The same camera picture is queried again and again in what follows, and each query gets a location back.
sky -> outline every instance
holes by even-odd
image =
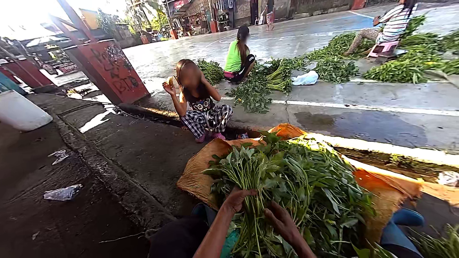
[[[48,13],[68,20],[67,15],[56,0],[0,0],[0,36],[24,40],[54,33],[43,28],[40,23],[49,22]],[[78,8],[118,15],[124,18],[125,0],[67,0],[79,14]]]

green shirt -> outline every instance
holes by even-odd
[[[237,40],[234,40],[229,45],[224,70],[227,72],[238,72],[241,69],[241,64],[241,54],[239,53],[239,49],[237,48]]]

plaid pants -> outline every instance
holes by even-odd
[[[233,109],[228,105],[222,105],[214,106],[206,112],[189,110],[184,117],[180,117],[180,120],[198,139],[206,133],[206,130],[214,133],[224,132],[226,123],[232,115]]]

striped shirt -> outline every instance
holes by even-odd
[[[411,15],[408,17],[409,8],[404,9],[404,5],[399,5],[381,17],[379,22],[385,23],[386,25],[382,33],[378,36],[377,42],[396,41],[405,32],[409,20],[413,17],[417,8],[418,4],[415,4],[411,11]]]

long hair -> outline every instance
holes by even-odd
[[[418,0],[405,0],[403,3],[403,9],[409,9],[408,18],[411,16],[411,12],[413,12],[413,7],[418,3]]]
[[[247,45],[243,42],[247,40],[249,37],[249,27],[246,25],[240,26],[237,30],[237,48],[239,49],[239,53],[241,54],[241,62],[244,64],[246,62],[247,57],[247,50],[249,49]]]
[[[185,67],[185,65],[191,64],[197,67],[197,65],[191,61],[190,59],[182,59],[180,60],[177,65],[175,66],[175,71],[177,73],[176,80],[177,83],[179,83],[180,88],[182,88],[182,82],[180,81],[180,73],[182,72],[182,69]]]
[[[199,67],[193,61],[191,61],[190,59],[182,59],[182,60],[180,60],[177,63],[176,67],[175,67],[175,71],[176,71],[176,74],[177,74],[175,79],[177,80],[177,83],[179,84],[180,90],[183,92],[183,95],[185,95],[185,99],[187,101],[189,101],[189,100],[191,100],[193,98],[193,95],[190,93],[190,91],[187,88],[183,87],[182,81],[180,80],[180,74],[181,74],[183,68],[186,65],[194,66],[197,69],[199,69]],[[207,89],[205,87],[203,87],[202,84],[198,85],[197,90],[198,90],[198,93],[199,93],[199,97],[201,97],[201,98],[205,98],[205,97],[209,97],[210,96],[209,92],[207,91]]]

